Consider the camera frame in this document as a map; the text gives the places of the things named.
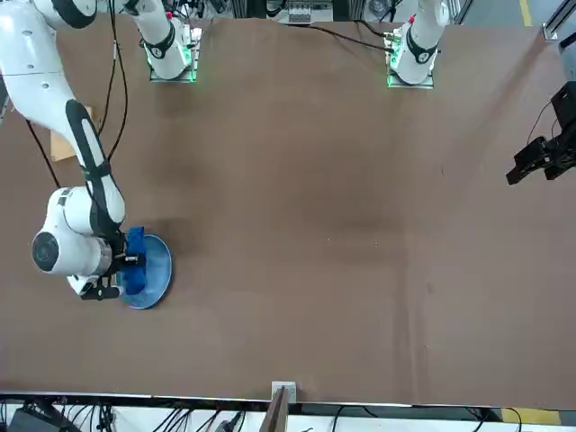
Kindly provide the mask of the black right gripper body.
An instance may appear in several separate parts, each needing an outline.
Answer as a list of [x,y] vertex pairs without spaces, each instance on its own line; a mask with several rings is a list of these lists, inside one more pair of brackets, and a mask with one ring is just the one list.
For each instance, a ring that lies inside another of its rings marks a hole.
[[112,251],[112,262],[110,265],[110,275],[117,273],[125,261],[126,239],[122,231],[116,231],[110,238],[110,248]]

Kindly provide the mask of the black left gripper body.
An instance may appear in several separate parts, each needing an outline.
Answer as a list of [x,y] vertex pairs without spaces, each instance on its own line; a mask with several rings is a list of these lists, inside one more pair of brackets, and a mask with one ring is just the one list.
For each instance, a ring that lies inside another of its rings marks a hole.
[[575,86],[575,81],[567,81],[551,99],[562,133],[575,133]]

